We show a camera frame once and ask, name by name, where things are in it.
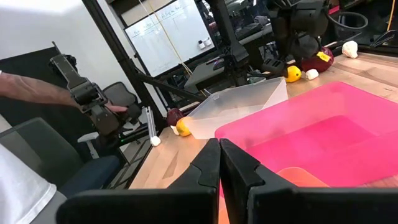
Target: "white shirt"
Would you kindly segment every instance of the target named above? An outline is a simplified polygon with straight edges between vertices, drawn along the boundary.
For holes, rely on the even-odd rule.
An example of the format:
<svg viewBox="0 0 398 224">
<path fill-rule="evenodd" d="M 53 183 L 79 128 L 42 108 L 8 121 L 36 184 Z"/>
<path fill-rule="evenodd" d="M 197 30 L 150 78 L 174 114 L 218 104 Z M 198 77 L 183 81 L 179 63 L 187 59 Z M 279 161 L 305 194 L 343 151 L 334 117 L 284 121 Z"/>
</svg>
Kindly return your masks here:
<svg viewBox="0 0 398 224">
<path fill-rule="evenodd" d="M 0 144 L 0 224 L 30 223 L 56 191 Z"/>
</svg>

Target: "floor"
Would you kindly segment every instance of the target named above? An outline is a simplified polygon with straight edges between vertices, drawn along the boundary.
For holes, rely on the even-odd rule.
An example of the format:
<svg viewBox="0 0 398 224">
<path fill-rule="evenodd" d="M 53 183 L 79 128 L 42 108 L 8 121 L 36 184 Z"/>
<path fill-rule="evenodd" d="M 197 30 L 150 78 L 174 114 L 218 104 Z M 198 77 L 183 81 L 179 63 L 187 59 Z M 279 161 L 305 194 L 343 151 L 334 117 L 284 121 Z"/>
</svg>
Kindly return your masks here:
<svg viewBox="0 0 398 224">
<path fill-rule="evenodd" d="M 145 156 L 146 152 L 151 147 L 148 136 L 141 138 L 139 142 L 140 142 L 139 144 L 137 142 L 132 142 L 128 144 L 127 147 L 122 148 L 124 156 L 126 156 L 127 160 L 130 161 L 131 165 L 126 164 L 124 168 L 121 169 L 120 172 L 117 174 L 117 176 L 113 179 L 111 185 L 108 186 L 108 188 L 124 189 L 126 183 L 123 184 L 120 183 L 130 178 L 130 176 L 135 171 L 141 159 Z"/>
</svg>

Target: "translucent container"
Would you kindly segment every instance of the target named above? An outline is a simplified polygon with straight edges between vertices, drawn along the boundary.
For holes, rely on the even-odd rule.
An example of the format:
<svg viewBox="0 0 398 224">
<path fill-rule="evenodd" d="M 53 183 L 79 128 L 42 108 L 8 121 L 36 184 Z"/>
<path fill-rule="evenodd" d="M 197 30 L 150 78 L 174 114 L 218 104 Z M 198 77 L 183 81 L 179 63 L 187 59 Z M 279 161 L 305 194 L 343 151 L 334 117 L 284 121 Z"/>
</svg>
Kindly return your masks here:
<svg viewBox="0 0 398 224">
<path fill-rule="evenodd" d="M 398 104 L 323 85 L 216 130 L 275 173 L 300 167 L 330 187 L 398 174 Z"/>
<path fill-rule="evenodd" d="M 230 88 L 209 96 L 185 120 L 196 139 L 209 139 L 222 125 L 287 100 L 284 78 Z"/>
</svg>

